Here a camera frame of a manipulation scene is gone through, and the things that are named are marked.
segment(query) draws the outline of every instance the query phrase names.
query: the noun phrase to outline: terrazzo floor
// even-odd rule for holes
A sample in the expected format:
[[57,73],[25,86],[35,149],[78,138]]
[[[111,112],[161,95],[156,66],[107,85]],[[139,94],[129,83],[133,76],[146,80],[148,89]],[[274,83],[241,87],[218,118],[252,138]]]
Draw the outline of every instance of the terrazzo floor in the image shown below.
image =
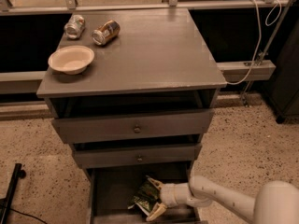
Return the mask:
[[[219,97],[193,171],[252,197],[275,179],[299,187],[299,121],[276,124],[258,93],[249,103],[244,107],[237,95]],[[0,106],[0,198],[19,162],[27,176],[19,180],[12,208],[49,224],[85,223],[90,183],[50,122],[45,105]],[[217,203],[199,213],[209,224],[245,223]],[[8,223],[41,222],[11,212]]]

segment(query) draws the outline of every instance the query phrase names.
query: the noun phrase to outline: white cable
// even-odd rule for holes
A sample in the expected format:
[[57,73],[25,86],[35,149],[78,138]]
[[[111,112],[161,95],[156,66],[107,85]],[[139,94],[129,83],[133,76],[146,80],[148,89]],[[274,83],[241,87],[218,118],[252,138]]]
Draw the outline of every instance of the white cable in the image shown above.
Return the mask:
[[256,17],[257,17],[258,26],[259,26],[259,40],[258,40],[258,43],[257,43],[256,48],[254,50],[254,54],[253,54],[253,57],[252,57],[251,65],[249,67],[249,71],[245,74],[245,76],[240,81],[237,81],[236,83],[227,82],[227,84],[229,84],[229,85],[238,85],[238,84],[241,84],[244,80],[247,79],[253,65],[255,64],[255,57],[256,57],[256,54],[257,54],[258,49],[260,47],[261,40],[262,40],[262,28],[261,28],[259,7],[258,7],[258,4],[257,4],[256,0],[250,0],[250,1],[253,2],[253,4],[255,5],[255,9],[256,9]]
[[272,10],[269,12],[268,16],[267,16],[266,19],[265,19],[265,22],[264,22],[264,23],[265,23],[266,26],[271,26],[275,21],[278,20],[280,14],[281,14],[282,5],[281,5],[281,3],[280,3],[279,0],[277,0],[277,1],[278,1],[278,3],[279,3],[279,13],[278,13],[277,17],[276,17],[271,23],[268,23],[268,20],[269,20],[270,15],[271,15],[272,12],[274,11],[274,9],[278,6],[278,4],[275,4],[275,5],[273,6]]
[[271,9],[271,11],[269,12],[268,16],[267,16],[266,19],[265,19],[265,22],[264,22],[264,23],[265,23],[266,26],[271,26],[275,21],[278,20],[280,14],[281,14],[282,5],[281,5],[280,0],[277,0],[277,1],[278,1],[278,3],[279,3],[279,13],[278,13],[277,17],[276,17],[271,23],[268,23],[268,20],[269,20],[270,15],[271,15],[272,12],[274,11],[274,9],[278,6],[278,4],[275,4],[275,5],[273,6],[273,8]]

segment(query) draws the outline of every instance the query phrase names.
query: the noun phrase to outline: metal rail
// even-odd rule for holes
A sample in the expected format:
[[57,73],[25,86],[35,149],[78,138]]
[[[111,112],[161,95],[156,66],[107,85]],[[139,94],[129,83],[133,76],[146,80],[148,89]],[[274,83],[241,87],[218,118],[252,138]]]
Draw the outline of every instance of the metal rail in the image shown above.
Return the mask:
[[35,93],[44,71],[0,73],[0,94]]
[[[263,0],[256,0],[259,7],[272,7],[273,4],[265,3]],[[281,5],[286,6],[289,0],[280,0]],[[176,6],[169,4],[148,4],[148,5],[107,5],[107,6],[76,6],[74,9],[67,7],[12,7],[9,11],[0,12],[0,16],[9,15],[32,15],[32,14],[56,14],[73,13],[74,11],[99,11],[99,10],[127,10],[127,9],[153,9],[153,8],[187,8],[193,10],[208,9],[238,9],[252,8],[254,5],[250,0],[218,0],[218,1],[194,1],[179,2]]]
[[268,42],[267,42],[267,44],[266,44],[266,46],[265,46],[262,54],[260,55],[260,57],[257,60],[257,64],[260,64],[260,63],[263,62],[263,58],[266,55],[266,53],[268,52],[268,50],[269,50],[269,48],[270,48],[270,46],[271,46],[271,44],[272,44],[275,36],[278,33],[279,27],[281,26],[281,23],[283,22],[284,18],[286,17],[286,15],[287,15],[287,13],[288,13],[288,11],[289,11],[289,9],[290,9],[290,7],[291,7],[291,5],[292,5],[293,2],[294,2],[294,0],[289,0],[287,6],[283,9],[283,12],[282,12],[282,14],[281,14],[281,16],[280,16],[280,18],[278,20],[278,23],[277,23],[277,25],[276,25],[273,33],[271,34],[271,36],[270,36],[270,38],[269,38],[269,40],[268,40]]

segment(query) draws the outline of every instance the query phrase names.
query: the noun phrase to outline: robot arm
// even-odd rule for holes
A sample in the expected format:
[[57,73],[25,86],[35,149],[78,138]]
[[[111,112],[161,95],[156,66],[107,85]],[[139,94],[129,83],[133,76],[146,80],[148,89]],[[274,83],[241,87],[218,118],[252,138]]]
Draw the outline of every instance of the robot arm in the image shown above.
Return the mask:
[[[299,190],[281,181],[264,185],[254,199],[195,175],[189,183],[161,185],[160,198],[164,210],[179,204],[205,207],[216,201],[248,223],[299,224]],[[149,215],[148,220],[157,216]]]
[[252,223],[253,220],[254,198],[217,185],[201,175],[193,176],[188,184],[163,185],[160,197],[168,207],[179,204],[205,207],[213,200],[248,223]]

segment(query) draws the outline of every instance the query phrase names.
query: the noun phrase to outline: aluminum can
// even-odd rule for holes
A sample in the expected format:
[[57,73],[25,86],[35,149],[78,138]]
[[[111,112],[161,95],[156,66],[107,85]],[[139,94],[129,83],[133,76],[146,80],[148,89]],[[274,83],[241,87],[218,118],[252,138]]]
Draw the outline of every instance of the aluminum can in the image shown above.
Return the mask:
[[103,26],[95,29],[92,33],[93,41],[96,45],[104,46],[119,34],[121,27],[113,20],[106,22]]
[[79,39],[85,29],[85,19],[81,15],[73,15],[64,27],[65,34],[69,39]]

